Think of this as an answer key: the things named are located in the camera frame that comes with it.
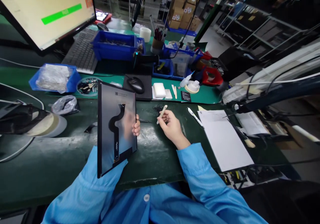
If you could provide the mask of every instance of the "computer mouse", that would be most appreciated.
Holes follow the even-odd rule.
[[[97,27],[98,27],[99,30],[109,31],[109,29],[107,28],[107,26],[106,26],[105,24],[101,23],[101,22],[99,22],[99,23],[97,24]]]
[[[137,77],[131,77],[127,79],[129,86],[138,94],[144,93],[144,86],[142,81]]]

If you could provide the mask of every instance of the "glue bottle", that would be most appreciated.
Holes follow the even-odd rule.
[[[181,82],[180,82],[180,87],[185,87],[185,85],[188,84],[188,81],[191,79],[191,76],[194,72],[192,72],[189,76],[185,77]]]

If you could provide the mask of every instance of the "white button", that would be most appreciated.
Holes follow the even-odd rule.
[[[144,199],[145,202],[149,201],[150,195],[149,194],[145,194],[143,199]]]

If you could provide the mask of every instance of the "computer monitor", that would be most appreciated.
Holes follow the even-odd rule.
[[[0,11],[41,56],[96,20],[93,0],[0,0]]]

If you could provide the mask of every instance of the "pen holder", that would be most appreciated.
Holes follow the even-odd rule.
[[[164,44],[164,41],[158,41],[153,37],[151,52],[155,55],[159,55],[162,52],[163,44]]]

